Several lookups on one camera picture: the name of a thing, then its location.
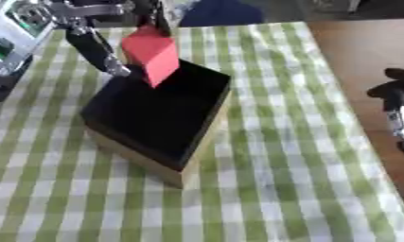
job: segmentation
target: red cube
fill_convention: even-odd
[[[129,63],[143,67],[153,88],[179,68],[175,42],[154,26],[139,27],[122,40],[122,49]]]

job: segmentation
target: green checkered tablecloth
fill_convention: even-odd
[[[0,241],[404,242],[404,205],[305,24],[182,28],[177,45],[234,78],[193,182],[97,149],[79,110],[109,76],[56,32],[0,108]]]

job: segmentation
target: tan box base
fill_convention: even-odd
[[[199,167],[202,156],[213,139],[217,126],[220,124],[220,120],[226,116],[230,103],[231,92],[229,92],[225,97],[215,118],[213,119],[203,138],[200,140],[197,148],[190,156],[185,168],[181,172],[161,165],[161,163],[158,161],[152,160],[151,158],[135,151],[134,149],[125,147],[117,141],[110,139],[109,137],[92,130],[89,127],[86,127],[86,129],[88,134],[100,147],[119,154],[123,158],[128,159],[130,163],[143,167],[149,173],[161,178],[163,181],[169,184],[172,184],[178,188],[184,188],[184,185],[189,181],[191,175],[194,174],[197,167]]]

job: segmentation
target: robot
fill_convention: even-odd
[[[55,29],[101,72],[141,77],[138,66],[125,65],[94,23],[106,16],[134,16],[137,26],[153,25],[170,36],[173,18],[165,0],[0,0],[0,102],[32,62],[32,53]]]
[[[385,76],[392,81],[370,89],[367,94],[382,99],[390,129],[398,138],[397,147],[404,152],[404,69],[388,68]]]

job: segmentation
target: black box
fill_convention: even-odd
[[[143,80],[112,78],[81,116],[101,147],[183,187],[227,112],[230,79],[180,60],[156,89]]]

